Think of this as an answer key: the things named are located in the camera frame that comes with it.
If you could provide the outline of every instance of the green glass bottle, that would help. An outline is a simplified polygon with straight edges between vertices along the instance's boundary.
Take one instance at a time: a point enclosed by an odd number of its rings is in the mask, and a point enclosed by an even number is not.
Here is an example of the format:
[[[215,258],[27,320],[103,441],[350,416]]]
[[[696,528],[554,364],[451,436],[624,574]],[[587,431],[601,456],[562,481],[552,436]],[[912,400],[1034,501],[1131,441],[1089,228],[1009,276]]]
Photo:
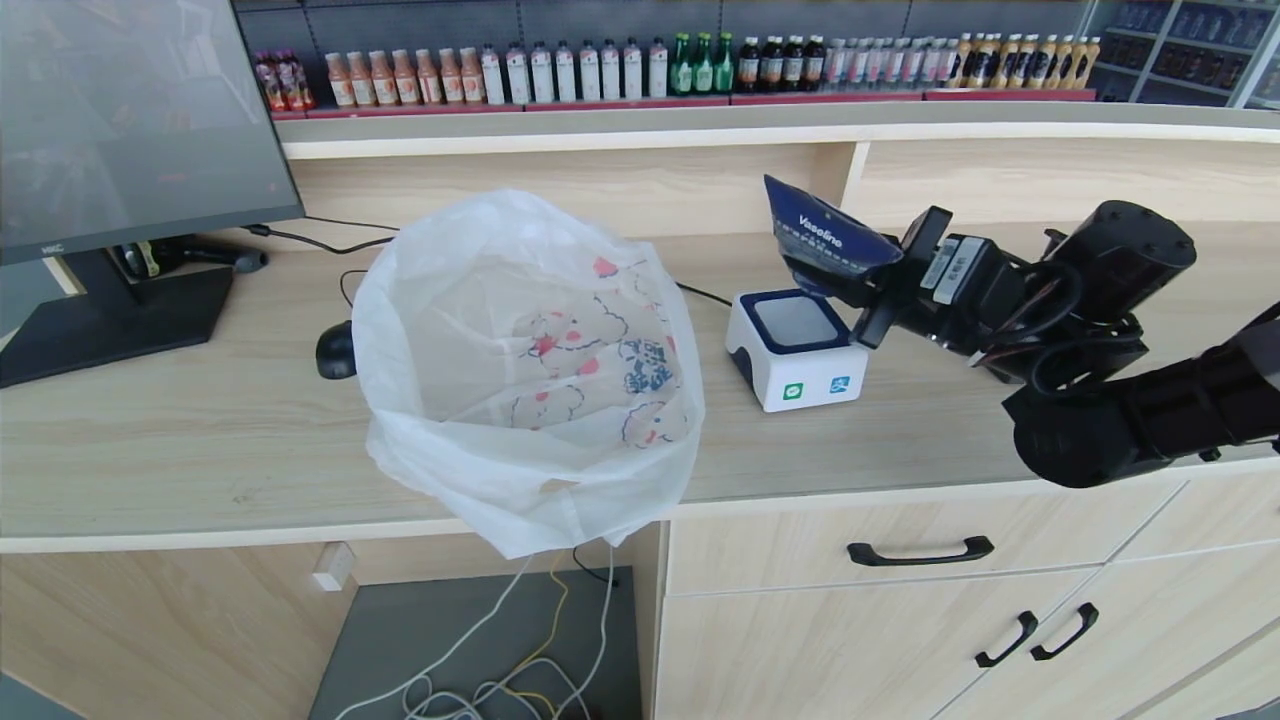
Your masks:
[[[716,68],[712,65],[712,33],[698,33],[698,53],[694,55],[694,92],[707,95],[716,85]]]
[[[733,90],[733,33],[721,33],[721,46],[716,59],[716,92],[728,95]]]
[[[676,55],[668,70],[672,95],[689,95],[694,88],[694,67],[689,63],[689,33],[676,33]]]

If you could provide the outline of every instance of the white cable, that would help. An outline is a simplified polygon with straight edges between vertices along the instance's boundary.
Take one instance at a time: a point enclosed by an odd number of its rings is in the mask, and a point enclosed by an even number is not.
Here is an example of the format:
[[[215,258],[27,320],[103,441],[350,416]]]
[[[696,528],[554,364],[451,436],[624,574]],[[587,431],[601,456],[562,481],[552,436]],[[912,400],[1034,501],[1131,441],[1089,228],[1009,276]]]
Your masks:
[[[498,614],[498,610],[502,609],[502,603],[506,602],[507,596],[511,594],[511,591],[516,587],[516,583],[520,580],[520,577],[525,574],[525,570],[529,569],[529,564],[532,562],[532,560],[534,560],[534,556],[530,555],[525,560],[525,564],[520,566],[520,571],[516,573],[516,577],[511,579],[509,584],[507,584],[507,589],[502,591],[502,594],[498,596],[498,602],[494,603],[493,610],[490,610],[488,615],[485,615],[479,621],[476,621],[475,625],[471,625],[471,629],[467,630],[466,633],[463,633],[462,637],[458,638],[458,641],[456,643],[453,643],[453,647],[451,647],[449,651],[444,653],[444,656],[442,656],[435,662],[428,665],[426,669],[424,669],[422,671],[420,671],[417,675],[413,675],[412,678],[410,678],[404,683],[401,683],[399,685],[392,688],[390,691],[388,691],[388,692],[385,692],[385,693],[383,693],[380,696],[371,697],[369,700],[362,700],[362,701],[357,702],[356,705],[352,705],[352,706],[347,707],[346,710],[343,710],[342,712],[339,712],[338,717],[335,717],[334,720],[342,720],[352,710],[358,710],[361,707],[372,705],[375,702],[384,701],[384,700],[392,697],[393,694],[396,694],[398,692],[408,689],[408,687],[412,685],[415,682],[417,682],[419,679],[426,678],[431,673],[431,670],[435,670],[436,667],[439,667],[440,665],[443,665],[444,661],[448,660],[454,653],[454,651],[457,651],[458,647],[461,647],[462,643],[465,643],[467,641],[467,638],[470,638],[476,630],[480,629],[481,625],[484,625],[485,623],[488,623],[490,619],[493,619],[494,615]],[[609,547],[609,577],[611,578],[613,577],[613,548],[612,547]],[[605,603],[608,603],[608,593],[605,593],[604,597],[605,597]]]
[[[556,711],[556,715],[552,715],[552,720],[559,720],[561,712],[564,712],[564,708],[568,707],[568,705],[571,702],[573,702],[575,700],[577,700],[579,702],[581,702],[582,691],[586,689],[586,685],[591,684],[591,678],[594,678],[595,676],[595,671],[600,669],[600,661],[604,660],[604,647],[605,647],[605,644],[608,644],[608,641],[609,641],[609,635],[605,632],[604,625],[605,625],[605,620],[608,620],[608,618],[609,618],[609,598],[611,597],[613,597],[613,546],[612,544],[609,546],[609,582],[608,582],[608,584],[604,585],[604,610],[600,611],[600,652],[595,653],[595,664],[591,665],[591,671],[586,674],[586,679],[582,680],[582,684],[579,685],[579,688],[573,691],[573,694],[568,696],[568,698],[564,700],[564,702],[561,703],[561,707],[559,707],[559,710]]]

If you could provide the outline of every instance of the plastic bag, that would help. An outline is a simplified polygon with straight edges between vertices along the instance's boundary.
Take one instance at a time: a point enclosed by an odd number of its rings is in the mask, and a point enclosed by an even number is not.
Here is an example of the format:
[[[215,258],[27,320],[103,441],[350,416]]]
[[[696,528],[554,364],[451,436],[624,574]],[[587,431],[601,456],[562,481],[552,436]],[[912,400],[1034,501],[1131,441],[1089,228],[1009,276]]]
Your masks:
[[[399,232],[352,309],[369,455],[506,557],[675,506],[705,405],[689,310],[653,246],[517,191]]]

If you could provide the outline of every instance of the computer mouse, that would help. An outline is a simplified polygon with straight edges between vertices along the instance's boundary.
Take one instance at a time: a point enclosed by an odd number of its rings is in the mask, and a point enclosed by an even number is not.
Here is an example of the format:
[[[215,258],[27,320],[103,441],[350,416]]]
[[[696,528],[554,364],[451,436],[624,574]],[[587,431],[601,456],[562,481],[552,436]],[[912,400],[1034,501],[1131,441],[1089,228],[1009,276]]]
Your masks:
[[[316,370],[321,378],[340,380],[356,374],[356,345],[351,341],[351,320],[320,333],[316,341]]]

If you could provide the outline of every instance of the black drawer handle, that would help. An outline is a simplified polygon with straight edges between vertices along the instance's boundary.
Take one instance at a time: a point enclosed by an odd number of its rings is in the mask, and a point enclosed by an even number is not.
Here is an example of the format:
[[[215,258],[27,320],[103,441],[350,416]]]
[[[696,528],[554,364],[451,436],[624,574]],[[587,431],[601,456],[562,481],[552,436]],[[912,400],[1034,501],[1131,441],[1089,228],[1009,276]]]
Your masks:
[[[1039,620],[1036,619],[1036,614],[1032,612],[1030,610],[1024,610],[1023,614],[1018,616],[1018,621],[1021,623],[1023,625],[1023,634],[1018,635],[1018,639],[1014,641],[1014,644],[1006,647],[1005,652],[1001,652],[995,659],[987,655],[986,651],[979,652],[974,657],[974,660],[978,661],[978,667],[995,667],[996,665],[1000,665],[1002,660],[1012,655],[1019,646],[1027,642],[1027,638],[1032,637],[1032,633],[1034,633],[1036,628],[1039,626]]]
[[[887,565],[945,565],[947,562],[969,562],[982,560],[995,552],[996,546],[991,544],[987,536],[974,536],[964,539],[964,552],[960,555],[947,555],[943,557],[884,557],[872,548],[870,543],[849,543],[849,559],[859,565],[872,568],[884,568]]]
[[[1084,637],[1084,633],[1088,633],[1089,628],[1092,628],[1093,624],[1098,621],[1098,609],[1093,607],[1092,602],[1085,602],[1084,605],[1082,605],[1078,612],[1080,614],[1080,629],[1076,630],[1074,635],[1066,638],[1066,642],[1059,646],[1057,650],[1052,651],[1044,650],[1044,646],[1042,644],[1033,647],[1032,657],[1036,659],[1037,661],[1053,660],[1064,650],[1071,647],[1071,643]]]

